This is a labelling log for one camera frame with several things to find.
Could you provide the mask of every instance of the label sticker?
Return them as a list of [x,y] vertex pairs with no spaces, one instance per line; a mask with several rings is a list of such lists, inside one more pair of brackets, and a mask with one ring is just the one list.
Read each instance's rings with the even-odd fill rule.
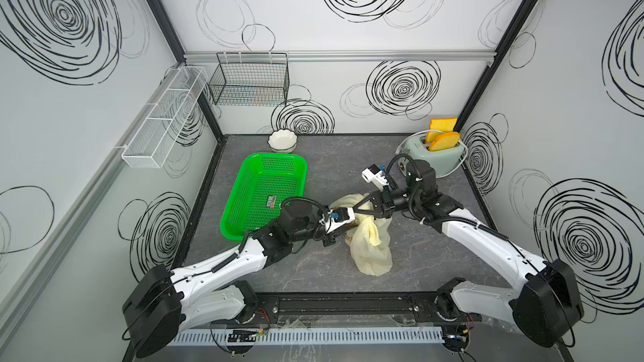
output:
[[277,200],[278,200],[277,196],[269,196],[269,198],[266,200],[266,207],[275,208],[275,203],[277,202]]

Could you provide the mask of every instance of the green basket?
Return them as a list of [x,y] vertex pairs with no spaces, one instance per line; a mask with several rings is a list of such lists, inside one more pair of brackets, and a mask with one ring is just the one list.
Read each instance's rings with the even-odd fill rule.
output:
[[220,229],[230,240],[266,225],[279,215],[286,197],[302,196],[307,161],[294,154],[256,153],[246,157],[230,191]]

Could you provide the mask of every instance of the yellow plastic bag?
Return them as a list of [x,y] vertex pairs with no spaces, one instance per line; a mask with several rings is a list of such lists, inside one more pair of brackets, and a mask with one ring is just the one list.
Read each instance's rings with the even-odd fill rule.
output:
[[[353,207],[365,195],[347,195],[331,203],[331,208]],[[360,206],[361,209],[373,209],[371,202]],[[346,232],[344,241],[351,249],[351,258],[358,270],[367,275],[383,275],[391,270],[391,238],[387,228],[391,219],[376,219],[372,215],[356,213],[358,227]]]

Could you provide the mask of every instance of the white ceramic bowl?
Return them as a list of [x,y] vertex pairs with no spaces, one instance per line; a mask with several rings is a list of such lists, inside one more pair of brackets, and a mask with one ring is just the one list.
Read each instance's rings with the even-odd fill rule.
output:
[[273,152],[289,154],[298,144],[298,137],[290,130],[281,129],[269,137],[269,146]]

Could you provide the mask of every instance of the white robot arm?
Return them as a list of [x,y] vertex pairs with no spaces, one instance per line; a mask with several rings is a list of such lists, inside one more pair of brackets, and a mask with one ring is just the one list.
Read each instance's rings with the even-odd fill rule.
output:
[[[435,172],[424,161],[408,157],[407,188],[399,189],[389,167],[366,168],[362,176],[379,191],[353,208],[329,210],[303,197],[285,199],[280,215],[246,234],[237,247],[196,264],[168,271],[154,267],[123,306],[135,352],[143,358],[170,342],[182,330],[216,321],[253,317],[257,298],[246,282],[235,282],[280,261],[293,242],[313,238],[324,246],[350,229],[356,213],[389,218],[409,211],[421,224],[465,245],[505,278],[510,288],[472,284],[454,278],[437,291],[435,311],[446,321],[475,312],[517,325],[531,340],[550,347],[579,321],[584,311],[572,269],[552,263],[513,244],[488,228],[457,201],[437,190]],[[373,210],[358,207],[373,203]]]

